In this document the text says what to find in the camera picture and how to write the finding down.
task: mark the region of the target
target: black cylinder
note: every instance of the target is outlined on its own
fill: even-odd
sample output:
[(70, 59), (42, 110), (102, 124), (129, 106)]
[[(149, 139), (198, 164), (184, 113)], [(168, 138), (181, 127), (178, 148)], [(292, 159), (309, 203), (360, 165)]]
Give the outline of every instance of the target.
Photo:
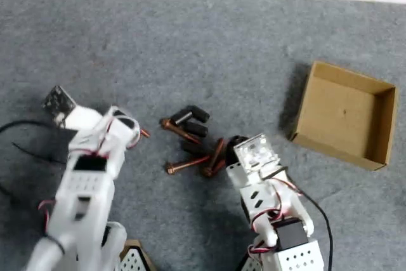
[(188, 107), (188, 109), (192, 111), (193, 117), (202, 123), (206, 123), (210, 118), (210, 115), (206, 111), (198, 108), (196, 105), (191, 105)]
[(232, 165), (239, 161), (237, 155), (234, 152), (234, 146), (248, 140), (246, 136), (233, 136), (230, 141), (228, 141), (226, 146), (226, 166)]
[(208, 132), (207, 127), (200, 125), (200, 124), (193, 123), (193, 122), (186, 122), (183, 125), (183, 130), (185, 130), (187, 133), (191, 133), (193, 135), (197, 135), (202, 138), (207, 136), (207, 132)]
[(199, 144), (195, 144), (192, 142), (188, 141), (182, 141), (180, 143), (180, 147), (185, 151), (188, 152), (189, 154), (192, 155), (207, 155), (207, 149), (205, 149), (203, 146)]
[(175, 113), (171, 116), (171, 121), (173, 124), (179, 126), (183, 122), (186, 122), (193, 116), (193, 113), (190, 109), (182, 109), (181, 111)]

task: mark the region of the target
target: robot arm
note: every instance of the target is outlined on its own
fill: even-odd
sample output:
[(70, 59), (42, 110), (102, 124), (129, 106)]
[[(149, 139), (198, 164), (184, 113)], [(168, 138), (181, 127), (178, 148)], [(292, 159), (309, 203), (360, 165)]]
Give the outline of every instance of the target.
[[(61, 88), (54, 88), (51, 95), (46, 107), (55, 110), (55, 121), (61, 120), (64, 127), (77, 133), (69, 143), (67, 167), (46, 233), (35, 246), (26, 271), (111, 271), (127, 237), (123, 226), (111, 223), (109, 238), (103, 244), (114, 180), (125, 151), (140, 139), (140, 127), (117, 107), (102, 116), (76, 105)], [(67, 260), (69, 267), (61, 265), (61, 260)]]
[(318, 242), (311, 239), (313, 221), (269, 140), (260, 134), (233, 151), (236, 162), (228, 165), (227, 173), (240, 193), (251, 229), (258, 234), (242, 270), (258, 264), (264, 271), (322, 271)]

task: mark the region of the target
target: black wire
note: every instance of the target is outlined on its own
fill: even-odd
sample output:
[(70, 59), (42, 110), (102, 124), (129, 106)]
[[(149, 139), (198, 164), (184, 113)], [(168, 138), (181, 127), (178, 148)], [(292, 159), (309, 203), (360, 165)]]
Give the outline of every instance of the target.
[(28, 150), (23, 149), (21, 146), (19, 146), (18, 144), (14, 143), (14, 142), (12, 142), (11, 144), (13, 144), (13, 146), (15, 148), (21, 150), (24, 154), (30, 155), (30, 156), (32, 156), (34, 158), (37, 158), (37, 159), (40, 159), (40, 160), (43, 160), (43, 161), (47, 161), (47, 162), (50, 162), (50, 163), (66, 164), (66, 162), (55, 160), (51, 156), (44, 157), (43, 155), (39, 155), (39, 154), (35, 154), (33, 152), (29, 152)]
[[(0, 134), (5, 132), (7, 129), (10, 129), (12, 127), (16, 127), (16, 126), (20, 126), (20, 125), (34, 125), (34, 126), (40, 126), (40, 127), (45, 127), (45, 128), (55, 128), (53, 125), (46, 123), (46, 122), (42, 122), (42, 121), (37, 121), (37, 120), (17, 120), (17, 121), (13, 121), (7, 124), (4, 124), (3, 126), (0, 126)], [(0, 184), (0, 192), (5, 195), (6, 197), (10, 198), (11, 203), (19, 203), (22, 204), (22, 200), (19, 199), (15, 194), (13, 194), (12, 192), (10, 192), (8, 189), (6, 189), (5, 187), (3, 187)]]
[(324, 220), (325, 220), (325, 225), (327, 226), (327, 232), (329, 233), (329, 240), (330, 240), (330, 249), (329, 249), (329, 266), (327, 268), (328, 271), (331, 271), (332, 269), (332, 252), (333, 252), (333, 240), (332, 240), (332, 232), (331, 232), (331, 228), (330, 228), (330, 221), (329, 218), (327, 217), (326, 213), (324, 213), (323, 209), (318, 205), (318, 203), (316, 201), (314, 201), (306, 192), (303, 192), (303, 190), (301, 190), (298, 185), (296, 184), (296, 182), (289, 176), (289, 174), (286, 171), (286, 176), (287, 178), (293, 183), (295, 184), (296, 188), (298, 189), (298, 191), (300, 193), (303, 194), (303, 196), (305, 196), (319, 211), (320, 213), (323, 215)]
[[(7, 123), (3, 126), (0, 127), (0, 134), (4, 131), (6, 131), (7, 129), (10, 129), (12, 127), (16, 127), (16, 126), (20, 126), (20, 125), (34, 125), (34, 126), (40, 126), (40, 127), (44, 127), (44, 128), (48, 128), (48, 129), (56, 129), (56, 127), (52, 124), (46, 123), (46, 122), (42, 122), (42, 121), (37, 121), (37, 120), (17, 120), (17, 121), (13, 121), (10, 123)], [(39, 158), (39, 159), (45, 159), (49, 162), (58, 162), (58, 163), (62, 163), (64, 164), (64, 162), (60, 162), (57, 160), (50, 160), (49, 158), (45, 158), (39, 155), (35, 155), (31, 152), (28, 152), (26, 150), (24, 150), (23, 148), (19, 147), (17, 144), (13, 143), (13, 145), (20, 149), (22, 152), (25, 152), (26, 154), (32, 155), (33, 157)], [(24, 203), (21, 199), (19, 199), (16, 195), (14, 195), (12, 192), (10, 192), (9, 190), (7, 190), (6, 188), (4, 188), (1, 184), (0, 184), (0, 192), (3, 193), (3, 195), (5, 195), (6, 197), (10, 198), (11, 203), (19, 203), (20, 205), (26, 207), (27, 209), (31, 210), (32, 207), (30, 207), (29, 205), (27, 205), (26, 203)], [(54, 242), (61, 250), (62, 255), (65, 255), (65, 249), (63, 248), (62, 244), (60, 243), (60, 241), (50, 235), (48, 235), (48, 233), (44, 233), (44, 237), (48, 238), (50, 241)]]
[(56, 239), (53, 236), (50, 236), (48, 233), (44, 233), (44, 237), (48, 238), (50, 241), (54, 242), (61, 250), (62, 255), (65, 255), (65, 249), (63, 248), (62, 244), (60, 243), (60, 241), (58, 239)]
[(287, 166), (282, 166), (280, 169), (277, 169), (272, 174), (263, 178), (263, 180), (271, 179), (271, 178), (275, 177), (277, 174), (279, 174), (281, 171), (287, 171)]

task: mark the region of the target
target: brown cardboard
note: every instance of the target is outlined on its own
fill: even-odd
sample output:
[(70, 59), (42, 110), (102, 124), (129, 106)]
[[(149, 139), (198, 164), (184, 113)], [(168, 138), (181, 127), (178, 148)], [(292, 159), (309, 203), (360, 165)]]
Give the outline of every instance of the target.
[(139, 247), (142, 251), (142, 254), (144, 255), (145, 261), (147, 262), (148, 267), (150, 268), (151, 271), (157, 271), (155, 266), (152, 264), (151, 259), (149, 256), (146, 254), (144, 249), (141, 247), (141, 243), (136, 240), (136, 239), (128, 239), (124, 245), (124, 249), (120, 253), (120, 259), (123, 259), (125, 255), (127, 254), (128, 250), (130, 250), (132, 247)]
[(314, 62), (292, 140), (377, 170), (389, 164), (397, 104), (394, 85)]

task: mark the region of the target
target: copper screw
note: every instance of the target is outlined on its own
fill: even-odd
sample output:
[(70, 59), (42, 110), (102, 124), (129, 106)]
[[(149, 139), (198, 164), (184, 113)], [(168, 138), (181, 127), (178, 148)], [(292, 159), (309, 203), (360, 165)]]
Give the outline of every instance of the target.
[(215, 174), (217, 174), (225, 166), (226, 166), (226, 161), (224, 159), (218, 161), (217, 165), (211, 171), (211, 175), (214, 176)]
[(141, 135), (143, 135), (145, 138), (149, 138), (151, 136), (151, 134), (146, 131), (145, 129), (141, 128)]
[(173, 125), (171, 123), (171, 120), (168, 118), (162, 119), (160, 120), (160, 125), (162, 126), (163, 129), (168, 129), (180, 136), (182, 136), (183, 138), (195, 142), (196, 144), (200, 144), (200, 141), (195, 138), (194, 136), (189, 135), (186, 131), (180, 129), (179, 127), (176, 127), (175, 125)]
[(177, 171), (179, 171), (179, 170), (181, 170), (183, 168), (187, 168), (187, 167), (192, 166), (192, 165), (196, 165), (196, 164), (206, 162), (209, 159), (210, 159), (210, 156), (206, 155), (206, 156), (201, 157), (199, 159), (194, 159), (194, 160), (191, 160), (191, 161), (188, 161), (188, 162), (181, 162), (181, 163), (176, 163), (176, 164), (167, 163), (166, 164), (166, 171), (167, 171), (168, 174), (173, 175)]
[(224, 146), (224, 139), (220, 138), (217, 141), (216, 144), (216, 149), (214, 150), (213, 155), (211, 156), (210, 163), (208, 166), (202, 169), (202, 174), (206, 177), (212, 176), (211, 172), (213, 171), (213, 167), (216, 164), (216, 161), (218, 159), (218, 156), (220, 155), (221, 150), (223, 149)]

